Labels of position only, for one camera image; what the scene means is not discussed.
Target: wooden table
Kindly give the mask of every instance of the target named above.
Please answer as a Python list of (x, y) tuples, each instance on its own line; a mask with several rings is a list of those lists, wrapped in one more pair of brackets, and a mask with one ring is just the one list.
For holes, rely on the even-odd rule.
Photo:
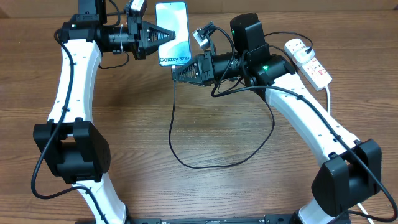
[[(190, 15), (190, 30), (208, 21), (229, 30), (237, 14)], [(332, 115), (362, 140), (382, 147), (382, 180), (398, 199), (398, 13), (273, 12), (259, 14), (264, 32), (292, 30), (309, 36), (331, 73)], [(54, 31), (69, 18), (0, 20), (0, 223), (73, 223), (92, 214), (77, 193), (39, 200), (30, 178), (39, 157), (34, 124), (45, 123), (61, 69)], [(154, 22), (154, 16), (146, 16)], [(218, 52), (230, 51), (214, 34)], [(294, 38), (274, 35), (282, 47)], [(193, 55), (201, 50), (192, 41)], [(105, 54), (103, 66), (124, 61)], [(325, 92), (315, 92), (325, 105)], [(319, 167), (287, 120), (274, 110), (276, 128), (252, 159), (230, 169), (191, 170), (180, 165), (167, 143), (172, 110), (169, 68), (157, 54), (123, 68), (99, 70), (94, 123), (111, 147), (110, 176), (133, 217), (258, 217), (293, 213), (312, 198)], [(172, 141), (180, 158), (194, 166), (240, 161), (271, 129), (270, 115), (252, 93), (212, 98), (211, 88), (177, 85)], [(37, 187), (51, 194), (68, 187), (43, 164)], [(392, 215), (382, 193), (363, 203), (369, 213)], [(356, 223), (366, 222), (354, 217)]]

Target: white cable clip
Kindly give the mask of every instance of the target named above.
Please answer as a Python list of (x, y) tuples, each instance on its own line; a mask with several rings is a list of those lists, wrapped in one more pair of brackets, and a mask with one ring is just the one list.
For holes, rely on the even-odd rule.
[(122, 44), (122, 28), (123, 24), (120, 26), (120, 51), (123, 52), (123, 44)]

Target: robotic arm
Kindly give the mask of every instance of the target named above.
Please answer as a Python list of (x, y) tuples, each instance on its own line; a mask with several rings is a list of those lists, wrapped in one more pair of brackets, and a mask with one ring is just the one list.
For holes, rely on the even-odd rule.
[[(172, 71), (172, 79), (201, 86), (215, 84), (214, 97), (251, 90), (292, 124), (321, 168), (312, 184), (314, 199), (296, 212), (290, 223), (328, 223), (377, 194), (382, 187), (381, 149), (377, 143), (372, 139), (361, 142), (348, 132), (308, 92), (294, 67), (282, 56), (270, 54), (256, 14), (235, 17), (230, 25), (233, 52), (217, 55), (206, 50), (211, 46), (207, 40), (210, 32), (219, 30), (209, 23), (193, 33), (205, 53)], [(238, 76), (246, 88), (215, 94), (221, 81)]]
[[(145, 59), (146, 55), (155, 52), (159, 45), (175, 38), (174, 32), (143, 21), (145, 8), (146, 2), (143, 0), (130, 1), (126, 5), (127, 27), (109, 27), (104, 26), (104, 1), (79, 0), (79, 14), (65, 22), (58, 35), (68, 52), (62, 49), (62, 72), (53, 110), (47, 124), (35, 125), (34, 140), (40, 151), (46, 152), (42, 156), (52, 174), (62, 177), (66, 183), (74, 187), (81, 187), (78, 190), (95, 216), (95, 221), (91, 223), (200, 223), (159, 218), (132, 219), (109, 179), (109, 145), (93, 125), (93, 89), (102, 54), (132, 52), (135, 59)], [(381, 179), (380, 147), (372, 139), (360, 142), (355, 135), (345, 130), (306, 90), (286, 59), (269, 53), (269, 46), (264, 40), (257, 15), (240, 15), (231, 21), (231, 28), (236, 53), (233, 51), (217, 55), (207, 50), (173, 71), (172, 79), (210, 86), (227, 78), (242, 76), (248, 88), (263, 100), (267, 100), (289, 120), (310, 146), (321, 169), (312, 184), (314, 199), (294, 215), (288, 215), (290, 221), (283, 222), (280, 218), (273, 220), (270, 216), (265, 216), (257, 221), (223, 218), (211, 222), (327, 223), (358, 202), (378, 193), (380, 187), (375, 180), (360, 167), (350, 153), (347, 153), (347, 148), (341, 142), (354, 150), (377, 180)], [(204, 37), (213, 32), (212, 24), (196, 31), (194, 36), (203, 49), (211, 45)], [(73, 58), (73, 65), (70, 64), (68, 53)], [(68, 95), (71, 66), (75, 76), (68, 108), (63, 108)], [(278, 88), (287, 89), (295, 95), (286, 94)], [(311, 103), (324, 120), (308, 107), (305, 101)], [(68, 112), (65, 118), (60, 120), (65, 110)], [(337, 134), (331, 133), (325, 121)], [(69, 136), (73, 136), (75, 141), (64, 142)]]
[[(62, 48), (63, 63), (55, 104), (47, 124), (36, 124), (33, 132), (52, 174), (61, 176), (65, 183), (79, 190), (93, 211), (94, 223), (132, 221), (109, 179), (109, 145), (93, 125), (92, 104), (95, 76), (103, 53), (132, 52), (135, 59), (142, 60), (156, 52), (159, 45), (175, 39), (175, 32), (142, 20), (146, 7), (145, 0), (131, 0), (125, 8), (127, 27), (104, 26), (105, 1), (79, 0), (79, 14), (65, 22), (58, 32), (68, 52)], [(68, 99), (71, 66), (74, 76), (68, 112), (60, 121)], [(64, 142), (67, 137), (73, 137), (75, 142)]]

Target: power strip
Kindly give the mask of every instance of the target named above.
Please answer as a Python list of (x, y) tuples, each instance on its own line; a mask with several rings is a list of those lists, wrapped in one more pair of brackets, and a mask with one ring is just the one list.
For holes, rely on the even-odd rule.
[(286, 42), (284, 49), (317, 91), (329, 85), (331, 76), (315, 58), (313, 50), (307, 53), (309, 47), (306, 47), (302, 40), (292, 39)]

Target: phone screen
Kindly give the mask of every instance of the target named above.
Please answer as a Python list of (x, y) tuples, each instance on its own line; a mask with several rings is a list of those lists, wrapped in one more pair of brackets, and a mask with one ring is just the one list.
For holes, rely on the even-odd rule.
[(175, 31), (175, 40), (159, 46), (161, 66), (183, 65), (191, 59), (185, 2), (156, 4), (156, 23), (159, 27)]

